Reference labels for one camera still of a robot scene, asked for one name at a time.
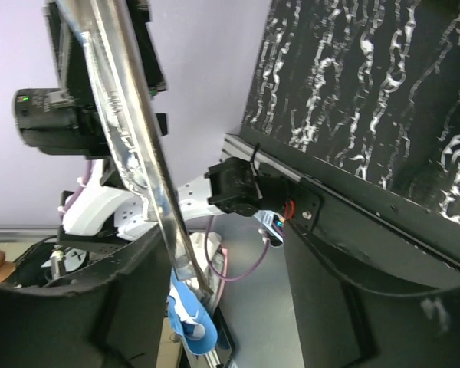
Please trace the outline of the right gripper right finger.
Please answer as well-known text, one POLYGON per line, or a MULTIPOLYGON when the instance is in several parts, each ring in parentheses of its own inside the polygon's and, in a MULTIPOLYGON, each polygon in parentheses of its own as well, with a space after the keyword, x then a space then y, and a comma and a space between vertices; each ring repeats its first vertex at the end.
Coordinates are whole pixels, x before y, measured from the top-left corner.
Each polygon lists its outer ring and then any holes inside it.
POLYGON ((284 253, 306 367, 460 367, 460 285, 394 277, 294 222, 284 253))

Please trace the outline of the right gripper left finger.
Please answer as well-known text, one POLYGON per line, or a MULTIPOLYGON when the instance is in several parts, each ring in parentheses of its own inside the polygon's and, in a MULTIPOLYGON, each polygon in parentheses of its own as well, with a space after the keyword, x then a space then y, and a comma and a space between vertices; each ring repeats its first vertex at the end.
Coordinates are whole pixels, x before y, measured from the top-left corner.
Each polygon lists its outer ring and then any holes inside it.
POLYGON ((44 287, 0 284, 0 367, 154 367, 170 274, 152 228, 44 287))

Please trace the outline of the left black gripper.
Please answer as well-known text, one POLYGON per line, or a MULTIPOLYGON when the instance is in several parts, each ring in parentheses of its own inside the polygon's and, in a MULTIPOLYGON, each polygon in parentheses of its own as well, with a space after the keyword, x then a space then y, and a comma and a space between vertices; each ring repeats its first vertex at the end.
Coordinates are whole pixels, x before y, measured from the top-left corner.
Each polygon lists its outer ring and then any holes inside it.
POLYGON ((147 1, 47 1, 44 18, 58 87, 15 93, 15 124, 25 144, 48 155, 105 157, 130 136, 139 106, 166 90, 147 29, 147 1))

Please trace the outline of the blue razor blister pack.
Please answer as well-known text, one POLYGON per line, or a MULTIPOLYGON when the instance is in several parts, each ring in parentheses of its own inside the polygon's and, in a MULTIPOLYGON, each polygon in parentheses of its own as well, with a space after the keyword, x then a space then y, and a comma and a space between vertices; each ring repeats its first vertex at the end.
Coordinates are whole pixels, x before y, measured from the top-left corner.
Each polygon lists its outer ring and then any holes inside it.
POLYGON ((59 1, 57 6, 83 48, 104 135, 123 184, 141 198, 143 220, 158 222, 178 278, 197 278, 210 293, 159 141, 127 3, 59 1))

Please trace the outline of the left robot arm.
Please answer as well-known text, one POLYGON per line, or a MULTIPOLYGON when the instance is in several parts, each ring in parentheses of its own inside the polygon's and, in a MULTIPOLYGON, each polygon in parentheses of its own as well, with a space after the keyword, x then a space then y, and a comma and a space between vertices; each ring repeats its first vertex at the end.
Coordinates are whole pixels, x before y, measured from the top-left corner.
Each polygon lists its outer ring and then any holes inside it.
POLYGON ((86 174, 76 192, 64 194, 58 209, 58 241, 98 251, 130 242, 151 228, 142 201, 123 186, 101 127, 81 43, 54 1, 44 6, 58 88, 25 88, 14 96, 22 141, 51 156, 83 156, 86 174))

